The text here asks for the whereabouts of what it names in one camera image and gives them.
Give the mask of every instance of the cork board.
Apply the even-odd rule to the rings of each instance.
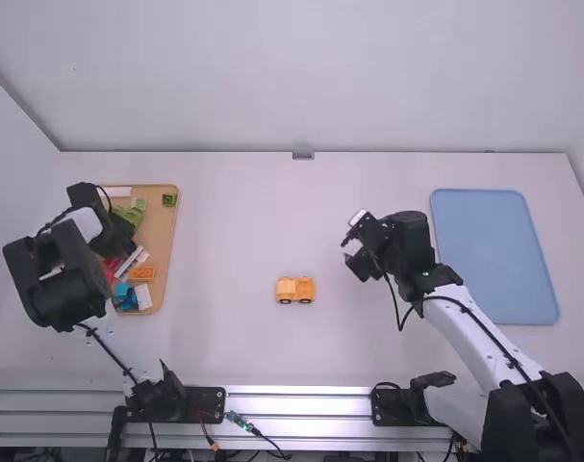
[[[174,236],[174,225],[180,193],[174,185],[101,185],[103,188],[131,188],[131,195],[118,197],[111,196],[113,205],[129,208],[132,199],[140,198],[146,201],[146,212],[134,237],[137,245],[142,245],[150,254],[145,265],[155,266],[155,277],[148,281],[148,291],[153,302],[153,306],[140,311],[116,310],[120,316],[143,316],[151,315],[161,309],[164,304],[165,282],[167,280],[167,269],[169,267],[169,257],[172,250],[172,239]],[[165,207],[163,204],[163,194],[178,194],[178,200],[174,207]]]

